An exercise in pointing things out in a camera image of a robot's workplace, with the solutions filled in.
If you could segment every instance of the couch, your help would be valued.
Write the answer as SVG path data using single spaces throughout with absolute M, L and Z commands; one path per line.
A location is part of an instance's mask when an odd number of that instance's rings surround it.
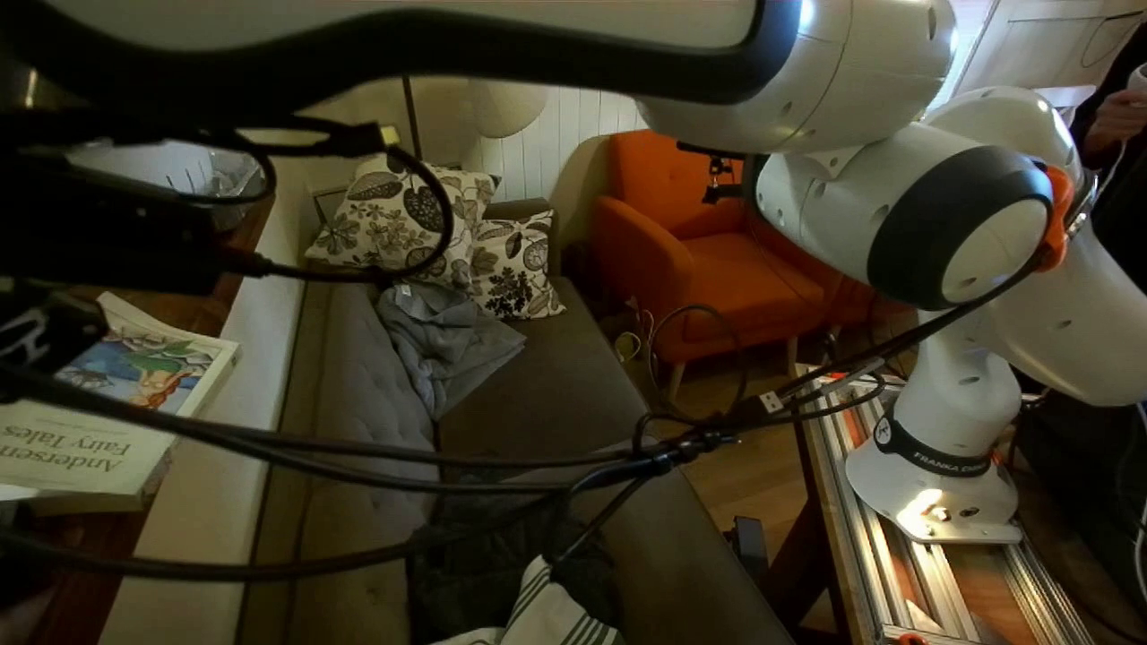
M 582 295 L 552 274 L 566 311 L 517 321 L 525 346 L 430 418 L 378 321 L 372 287 L 307 283 L 279 433 L 378 441 L 482 457 L 589 453 L 623 443 L 644 410 Z M 355 463 L 389 476 L 445 480 L 432 467 Z M 601 495 L 577 498 L 589 517 Z M 430 495 L 346 486 L 273 468 L 254 560 L 298 563 L 406 541 Z M 619 629 L 635 645 L 788 642 L 761 586 L 674 468 L 604 525 Z M 247 582 L 237 642 L 412 642 L 407 563 L 282 582 Z

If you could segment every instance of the armchair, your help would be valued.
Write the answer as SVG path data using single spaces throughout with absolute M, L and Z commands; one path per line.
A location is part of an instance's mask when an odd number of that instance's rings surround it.
M 701 205 L 707 154 L 636 127 L 608 136 L 604 160 L 608 192 L 590 210 L 589 254 L 608 299 L 631 299 L 656 321 L 689 305 L 718 307 L 744 346 L 786 341 L 788 360 L 804 334 L 867 316 L 861 283 L 804 254 L 748 201 Z M 683 316 L 656 350 L 674 364 L 674 395 L 689 360 L 723 353 L 731 341 L 711 317 Z

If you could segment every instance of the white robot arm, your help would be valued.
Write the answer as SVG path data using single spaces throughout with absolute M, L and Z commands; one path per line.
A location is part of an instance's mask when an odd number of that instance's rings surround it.
M 156 120 L 242 124 L 401 72 L 631 92 L 680 144 L 769 154 L 761 210 L 927 316 L 1024 272 L 1053 207 L 1042 167 L 1079 178 L 1063 124 L 1031 92 L 973 92 L 921 117 L 951 33 L 946 0 L 0 2 L 13 57 Z M 1013 489 L 988 463 L 1019 410 L 1008 360 L 1117 403 L 1147 395 L 1134 364 L 1143 328 L 1143 295 L 1079 218 L 1063 266 L 921 346 L 880 441 L 848 457 L 856 495 L 926 541 L 1013 541 Z

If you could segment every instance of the cushion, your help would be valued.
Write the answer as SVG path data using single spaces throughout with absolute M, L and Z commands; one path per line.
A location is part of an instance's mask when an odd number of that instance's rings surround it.
M 549 283 L 552 210 L 482 218 L 472 243 L 470 295 L 494 317 L 544 317 L 566 305 Z
M 494 201 L 494 176 L 427 163 L 456 210 L 456 234 L 441 260 L 418 278 L 470 287 L 472 234 Z M 441 241 L 441 207 L 430 187 L 396 167 L 386 154 L 357 163 L 333 218 L 319 229 L 304 256 L 333 267 L 407 267 Z

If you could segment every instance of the wire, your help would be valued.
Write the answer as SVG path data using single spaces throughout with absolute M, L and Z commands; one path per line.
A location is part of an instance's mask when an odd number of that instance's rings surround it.
M 346 483 L 362 483 L 362 486 L 401 486 L 401 489 L 418 489 L 418 495 L 552 495 L 552 489 L 564 489 L 564 486 L 544 486 L 544 483 L 436 483 L 436 480 L 378 476 L 369 468 L 304 457 L 304 453 L 252 441 L 247 433 L 230 433 L 230 425 L 218 425 L 218 422 L 187 418 L 187 414 L 156 414 L 149 407 L 135 407 L 130 401 L 113 401 L 113 398 L 70 385 L 64 381 L 24 373 L 24 370 L 4 364 L 4 360 L 0 360 L 0 390 L 24 395 L 24 398 L 62 403 L 62 407 L 77 407 L 77 410 L 93 410 L 93 414 L 110 414 L 110 418 L 154 425 L 154 428 L 166 428 L 175 437 L 194 437 L 194 441 L 204 441 L 215 447 L 264 457 L 273 467 L 285 467 L 285 468 L 301 468 L 301 471 L 316 471 L 316 476 L 331 476 L 331 480 L 346 480 Z
M 394 560 L 407 560 L 427 547 L 470 541 L 491 529 L 503 529 L 505 524 L 521 524 L 540 508 L 549 508 L 554 498 L 533 498 L 524 500 L 510 511 L 488 517 L 476 525 L 467 529 L 432 529 L 432 536 L 407 536 L 396 544 L 378 544 L 366 553 L 346 553 L 346 555 L 331 555 L 331 560 L 301 560 L 301 563 L 254 563 L 254 566 L 234 566 L 234 563 L 182 563 L 182 560 L 105 560 L 90 555 L 56 541 L 41 541 L 20 529 L 0 525 L 0 547 L 10 555 L 38 560 L 38 563 L 56 563 L 70 569 L 90 569 L 90 574 L 113 574 L 113 576 L 160 576 L 160 580 L 298 580 L 298 576 L 331 576 L 357 566 L 378 566 Z
M 1143 401 L 1136 401 L 1141 410 L 1141 425 L 1147 433 L 1147 407 Z M 1136 544 L 1134 544 L 1134 560 L 1136 560 L 1136 582 L 1141 582 L 1141 599 L 1147 602 L 1147 563 L 1143 563 L 1143 547 L 1147 547 L 1147 498 L 1143 498 L 1143 511 L 1141 511 L 1141 529 L 1136 529 Z
M 670 316 L 663 316 L 663 321 L 656 327 L 656 334 L 648 338 L 648 344 L 656 346 L 658 338 L 663 338 L 676 317 L 695 316 L 695 311 L 700 311 L 700 316 L 711 316 L 711 317 L 720 327 L 720 334 L 727 338 L 727 344 L 731 344 L 731 353 L 736 353 L 736 360 L 737 360 L 737 385 L 736 385 L 727 407 L 736 407 L 736 403 L 744 398 L 744 390 L 748 390 L 748 350 L 744 350 L 744 344 L 743 344 L 743 334 L 727 321 L 723 311 L 718 311 L 718 307 L 711 307 L 711 305 L 700 305 L 700 299 L 690 299 L 690 305 L 683 305 L 683 307 L 674 307 Z
M 1117 176 L 1120 156 L 1125 156 L 1125 140 L 1117 140 L 1117 154 L 1113 154 L 1111 167 L 1105 170 L 1105 182 L 1098 187 L 1098 195 L 1106 192 L 1111 178 Z
M 182 205 L 218 207 L 218 205 L 254 205 L 264 201 L 274 191 L 274 163 L 260 146 L 242 140 L 234 127 L 210 127 L 210 124 L 143 124 L 123 115 L 90 111 L 90 106 L 68 106 L 68 111 L 0 111 L 0 149 L 4 154 L 68 154 L 86 144 L 110 144 L 110 146 L 139 146 L 139 144 L 202 144 L 210 149 L 247 154 L 260 182 L 254 192 L 182 192 L 175 187 L 172 195 Z
M 856 350 L 856 353 L 847 353 L 847 358 L 837 358 L 837 360 L 831 360 L 831 364 L 820 364 L 820 370 L 815 370 L 815 373 L 805 373 L 805 375 L 800 375 L 800 381 L 788 381 L 788 382 L 779 385 L 774 395 L 791 395 L 791 390 L 800 390 L 800 385 L 805 385 L 805 382 L 815 382 L 815 381 L 820 381 L 820 375 L 826 375 L 826 373 L 848 373 L 854 364 L 865 364 L 865 370 L 871 373 L 871 370 L 879 370 L 886 358 L 893 358 L 893 353 L 901 353 L 901 350 L 908 350 L 908 346 L 917 346 L 921 341 L 927 341 L 927 338 L 938 334 L 941 327 L 951 327 L 951 321 L 963 317 L 967 311 L 983 307 L 985 299 L 1008 295 L 1013 283 L 1021 283 L 1024 274 L 1031 274 L 1037 266 L 1038 266 L 1038 254 L 1031 254 L 1013 274 L 1008 274 L 1008 278 L 1004 278 L 1000 287 L 991 287 L 988 295 L 983 295 L 983 297 L 973 297 L 973 299 L 967 299 L 967 305 L 958 305 L 958 307 L 951 307 L 951 311 L 941 311 L 941 316 L 935 316 L 935 317 L 927 317 L 927 321 L 921 321 L 921 327 L 909 327 L 909 328 L 903 328 L 903 334 L 896 334 L 896 338 L 890 338 L 890 341 L 880 341 L 880 344 L 871 344 L 871 346 L 865 346 L 865 350 Z
M 700 418 L 689 418 L 680 410 L 670 410 L 670 407 L 658 407 L 658 410 L 644 410 L 636 422 L 635 422 L 635 433 L 631 433 L 631 453 L 642 453 L 644 452 L 644 433 L 648 433 L 648 422 L 676 422 L 676 425 L 695 425 Z
M 589 519 L 589 525 L 583 525 L 564 553 L 549 555 L 549 569 L 558 569 L 564 563 L 568 563 L 572 553 L 577 553 L 590 533 L 597 533 L 597 529 L 623 508 L 623 500 L 631 500 L 644 483 L 648 483 L 648 476 L 631 480 L 626 486 L 619 486 L 619 489 L 608 498 L 608 506 L 597 508 L 597 511 Z
M 804 407 L 804 403 L 809 403 L 809 401 L 817 401 L 817 398 L 826 398 L 826 395 L 843 390 L 847 382 L 854 382 L 856 375 L 865 375 L 865 373 L 848 373 L 848 375 L 843 375 L 843 381 L 831 382 L 831 385 L 817 385 L 817 390 L 805 395 L 805 398 L 791 398 L 786 407 Z M 837 403 L 826 403 L 826 407 L 817 407 L 817 410 L 779 414 L 779 422 L 805 422 L 805 418 L 834 414 L 834 410 L 861 407 L 861 403 L 880 398 L 886 385 L 890 385 L 886 375 L 880 375 L 880 373 L 867 373 L 867 375 L 874 381 L 874 385 L 865 390 L 861 398 L 848 398 L 848 401 L 837 401 Z
M 375 441 L 290 437 L 290 433 L 223 425 L 223 422 L 218 422 L 218 433 L 241 433 L 241 437 L 274 443 L 285 452 L 432 463 L 432 467 L 461 467 L 461 468 L 572 468 L 572 467 L 623 463 L 635 453 L 635 452 L 601 452 L 601 453 L 568 453 L 568 457 L 470 457 L 470 453 L 448 453 L 448 452 L 394 447 L 394 443 L 375 443 Z
M 292 267 L 292 266 L 279 266 L 264 254 L 254 254 L 254 252 L 241 252 L 241 247 L 223 247 L 223 260 L 230 272 L 241 272 L 241 274 L 285 274 L 285 278 L 313 278 L 313 283 L 375 283 L 375 287 L 394 287 L 401 278 L 412 278 L 427 267 L 432 267 L 445 252 L 450 247 L 450 235 L 456 235 L 456 210 L 450 210 L 450 195 L 445 192 L 441 178 L 418 160 L 412 156 L 407 149 L 401 146 L 389 146 L 389 144 L 378 144 L 378 149 L 396 160 L 406 170 L 418 176 L 427 182 L 427 191 L 432 192 L 436 207 L 441 207 L 441 235 L 436 243 L 430 247 L 430 254 L 417 266 L 406 266 L 406 267 L 378 267 L 378 266 L 369 266 L 369 267 L 355 267 L 355 272 L 316 272 L 316 267 Z

